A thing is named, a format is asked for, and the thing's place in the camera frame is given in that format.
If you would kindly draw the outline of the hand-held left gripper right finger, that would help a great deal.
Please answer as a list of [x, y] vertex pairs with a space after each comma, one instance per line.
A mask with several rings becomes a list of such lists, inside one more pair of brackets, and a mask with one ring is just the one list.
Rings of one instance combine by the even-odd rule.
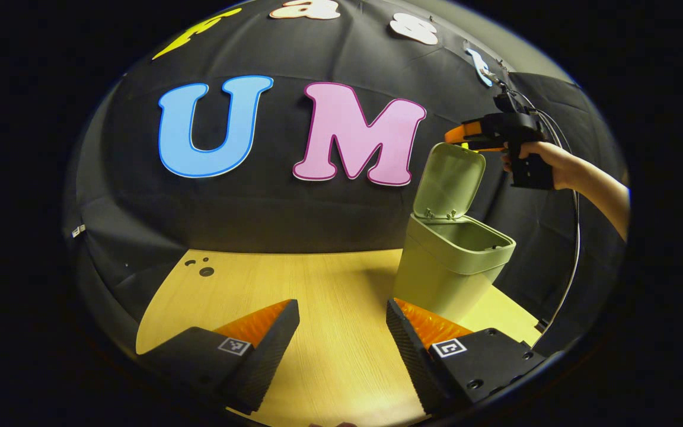
[[388, 300], [387, 326], [428, 415], [475, 405], [547, 360], [496, 328], [472, 332], [401, 298]]

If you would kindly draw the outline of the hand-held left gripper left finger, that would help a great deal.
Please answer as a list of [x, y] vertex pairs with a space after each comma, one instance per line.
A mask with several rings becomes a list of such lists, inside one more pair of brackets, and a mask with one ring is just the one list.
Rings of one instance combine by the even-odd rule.
[[290, 298], [215, 330], [189, 327], [140, 359], [198, 400], [250, 415], [260, 408], [299, 324], [298, 300]]

